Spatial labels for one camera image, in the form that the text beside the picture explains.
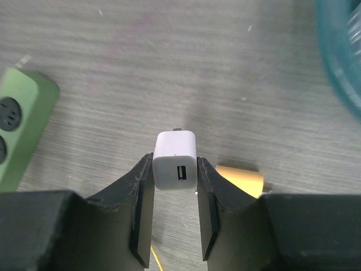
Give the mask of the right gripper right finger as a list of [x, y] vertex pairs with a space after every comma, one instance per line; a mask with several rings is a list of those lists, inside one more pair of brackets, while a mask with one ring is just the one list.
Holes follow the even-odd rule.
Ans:
[[360, 196], [254, 198], [198, 158], [202, 258], [209, 270], [359, 270]]

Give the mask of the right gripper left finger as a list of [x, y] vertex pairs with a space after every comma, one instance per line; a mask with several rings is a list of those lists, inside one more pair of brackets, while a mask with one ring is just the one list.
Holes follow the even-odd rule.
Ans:
[[84, 198], [71, 190], [1, 194], [2, 270], [145, 270], [151, 254], [152, 154]]

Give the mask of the yellow charger plug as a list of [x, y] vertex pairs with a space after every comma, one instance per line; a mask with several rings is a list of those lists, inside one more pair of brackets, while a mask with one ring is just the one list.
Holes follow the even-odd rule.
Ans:
[[216, 171], [240, 190], [254, 198], [272, 192], [273, 185], [265, 182], [264, 175], [257, 171], [217, 165]]

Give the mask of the small white usb charger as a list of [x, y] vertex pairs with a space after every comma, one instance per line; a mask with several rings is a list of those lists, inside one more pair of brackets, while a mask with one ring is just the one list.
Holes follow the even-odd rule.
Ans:
[[153, 152], [156, 187], [166, 190], [192, 190], [197, 185], [196, 137], [189, 130], [161, 132]]

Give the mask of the green power strip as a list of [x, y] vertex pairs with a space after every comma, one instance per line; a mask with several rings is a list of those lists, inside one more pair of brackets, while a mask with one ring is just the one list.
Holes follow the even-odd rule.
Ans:
[[8, 68], [1, 79], [1, 192], [15, 191], [59, 97], [39, 72]]

